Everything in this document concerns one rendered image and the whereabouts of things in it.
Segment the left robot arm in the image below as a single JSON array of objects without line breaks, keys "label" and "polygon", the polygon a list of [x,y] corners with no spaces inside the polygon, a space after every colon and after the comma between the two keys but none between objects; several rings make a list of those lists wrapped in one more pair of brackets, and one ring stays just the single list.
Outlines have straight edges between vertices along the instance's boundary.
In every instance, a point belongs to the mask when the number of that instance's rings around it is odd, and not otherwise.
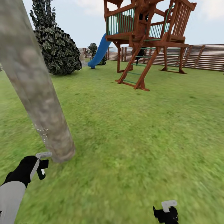
[{"label": "left robot arm", "polygon": [[52,156],[52,152],[26,156],[20,165],[11,171],[0,186],[0,224],[14,224],[20,202],[36,171],[48,168],[49,160],[41,158]]}]

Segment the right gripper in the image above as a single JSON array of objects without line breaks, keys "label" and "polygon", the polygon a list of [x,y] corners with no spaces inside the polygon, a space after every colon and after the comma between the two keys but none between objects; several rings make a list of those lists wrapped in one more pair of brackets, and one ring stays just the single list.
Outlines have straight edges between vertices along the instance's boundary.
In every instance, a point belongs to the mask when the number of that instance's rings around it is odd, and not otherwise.
[{"label": "right gripper", "polygon": [[164,212],[163,209],[156,210],[154,209],[154,215],[158,218],[159,223],[165,222],[168,218],[173,218],[178,221],[177,211],[174,207],[169,208],[169,212]]}]

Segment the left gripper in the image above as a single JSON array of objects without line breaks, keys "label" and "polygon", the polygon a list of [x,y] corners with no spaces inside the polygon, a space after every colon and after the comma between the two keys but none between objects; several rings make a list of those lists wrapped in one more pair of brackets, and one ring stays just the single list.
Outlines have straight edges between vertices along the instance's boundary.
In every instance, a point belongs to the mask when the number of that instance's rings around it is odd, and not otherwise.
[{"label": "left gripper", "polygon": [[37,171],[39,171],[40,169],[48,168],[48,163],[49,163],[49,160],[40,160],[40,165]]}]

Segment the pesticide atomizer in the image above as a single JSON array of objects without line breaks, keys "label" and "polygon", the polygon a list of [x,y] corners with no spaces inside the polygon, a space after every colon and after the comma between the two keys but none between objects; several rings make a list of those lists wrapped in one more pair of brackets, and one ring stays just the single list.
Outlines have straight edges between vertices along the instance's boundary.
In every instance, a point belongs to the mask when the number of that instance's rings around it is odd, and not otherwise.
[{"label": "pesticide atomizer", "polygon": [[44,169],[37,171],[37,174],[40,180],[43,180],[46,177]]}]

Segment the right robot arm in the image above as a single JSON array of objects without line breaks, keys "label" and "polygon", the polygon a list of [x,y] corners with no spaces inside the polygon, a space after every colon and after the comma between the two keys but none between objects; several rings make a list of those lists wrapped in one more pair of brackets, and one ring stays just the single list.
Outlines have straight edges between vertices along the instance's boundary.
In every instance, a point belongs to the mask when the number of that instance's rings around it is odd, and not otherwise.
[{"label": "right robot arm", "polygon": [[165,222],[165,224],[179,224],[177,211],[174,206],[177,206],[176,200],[162,201],[163,209],[154,209],[154,215],[158,218],[159,223]]}]

